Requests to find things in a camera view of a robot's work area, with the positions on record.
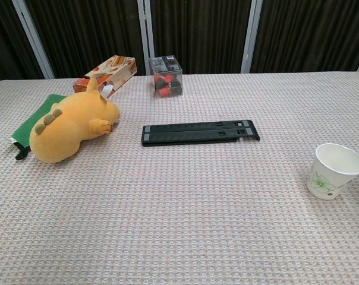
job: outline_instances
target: green cloth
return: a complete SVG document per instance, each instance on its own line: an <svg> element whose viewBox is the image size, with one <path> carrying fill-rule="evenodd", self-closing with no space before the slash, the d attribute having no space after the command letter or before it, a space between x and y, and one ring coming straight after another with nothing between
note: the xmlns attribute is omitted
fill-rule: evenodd
<svg viewBox="0 0 359 285"><path fill-rule="evenodd" d="M43 102L40 108L32 114L28 120L26 120L12 135L12 138L15 139L19 144L23 147L29 146L29 136L32 128L36 124L36 122L45 114L50 112L51 106L54 103L59 103L65 96L50 94L49 97Z"/></svg>

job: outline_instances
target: red object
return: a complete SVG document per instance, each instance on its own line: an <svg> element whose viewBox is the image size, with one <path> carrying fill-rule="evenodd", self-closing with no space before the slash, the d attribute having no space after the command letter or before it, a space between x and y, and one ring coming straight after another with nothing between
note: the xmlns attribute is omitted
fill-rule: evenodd
<svg viewBox="0 0 359 285"><path fill-rule="evenodd" d="M174 76L169 74L167 76L164 77L164 80L166 81L166 83L170 83L174 80Z"/></svg>
<svg viewBox="0 0 359 285"><path fill-rule="evenodd" d="M163 75L161 75L161 74L156 74L155 75L155 84L157 83L158 79L160 79L160 78L165 79L165 77Z"/></svg>
<svg viewBox="0 0 359 285"><path fill-rule="evenodd" d="M172 91L170 90L170 88L168 86L166 86L166 87L158 90L158 94L160 95L161 98L163 98L163 97L171 95Z"/></svg>

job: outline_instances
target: cup rim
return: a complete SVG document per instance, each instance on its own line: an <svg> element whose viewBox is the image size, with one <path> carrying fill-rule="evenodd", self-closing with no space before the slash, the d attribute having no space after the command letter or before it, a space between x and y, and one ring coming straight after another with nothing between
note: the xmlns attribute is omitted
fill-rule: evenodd
<svg viewBox="0 0 359 285"><path fill-rule="evenodd" d="M334 144L334 143L332 143L332 142L327 142L327 143L325 143L325 144L320 144L320 145L316 148L316 150L315 150L315 155L316 155L316 157L318 158L318 161L319 161L319 162L321 162L325 167L327 167L328 169L330 169L331 171L333 171L333 172L335 172L335 173L339 173L339 174L343 174L343 175L359 175L359 171L358 171L358 172L355 172L355 173L341 172L341 171L337 171L337 170L331 168L330 166L326 165L326 164L320 159L320 157L318 157L318 154L317 154L318 149L319 149L320 147L323 147L324 145L338 145L339 147L346 148L347 150L353 152L355 155L357 155L357 156L359 157L359 154L358 154L355 150L352 150L351 148L348 148L348 147L346 147L346 146L344 146L344 145L342 145L342 144Z"/></svg>

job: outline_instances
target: black object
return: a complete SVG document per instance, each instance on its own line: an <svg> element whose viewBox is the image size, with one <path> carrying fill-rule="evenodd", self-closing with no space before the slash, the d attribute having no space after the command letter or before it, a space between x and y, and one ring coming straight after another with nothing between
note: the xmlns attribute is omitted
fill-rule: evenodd
<svg viewBox="0 0 359 285"><path fill-rule="evenodd" d="M182 88L181 88L181 85L179 85L179 86L177 86L177 87L171 87L170 88L170 90L171 90L171 92L172 92L172 94L173 95L180 95L180 94L182 94Z"/></svg>
<svg viewBox="0 0 359 285"><path fill-rule="evenodd" d="M152 147L229 143L239 138L260 140L251 120L144 126L141 142L144 147Z"/></svg>
<svg viewBox="0 0 359 285"><path fill-rule="evenodd" d="M18 147L18 149L20 151L19 154L15 157L16 160L21 160L21 159L24 159L25 157L27 157L27 154L30 151L30 147L24 147L19 142L15 142L14 145L16 147Z"/></svg>
<svg viewBox="0 0 359 285"><path fill-rule="evenodd" d="M181 83L177 79L174 79L168 86L169 88L181 87Z"/></svg>
<svg viewBox="0 0 359 285"><path fill-rule="evenodd" d="M166 83L166 81L163 78L159 78L156 82L156 90L164 88L167 85L168 85L168 83Z"/></svg>

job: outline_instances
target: black strap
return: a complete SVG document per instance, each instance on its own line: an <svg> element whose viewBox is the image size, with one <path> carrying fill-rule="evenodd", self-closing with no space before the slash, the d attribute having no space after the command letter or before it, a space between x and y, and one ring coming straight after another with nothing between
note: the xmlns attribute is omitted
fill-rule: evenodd
<svg viewBox="0 0 359 285"><path fill-rule="evenodd" d="M27 154L30 151L30 147L24 147L19 142L15 142L14 145L20 150L20 153L15 157L16 160L21 160L27 157Z"/></svg>

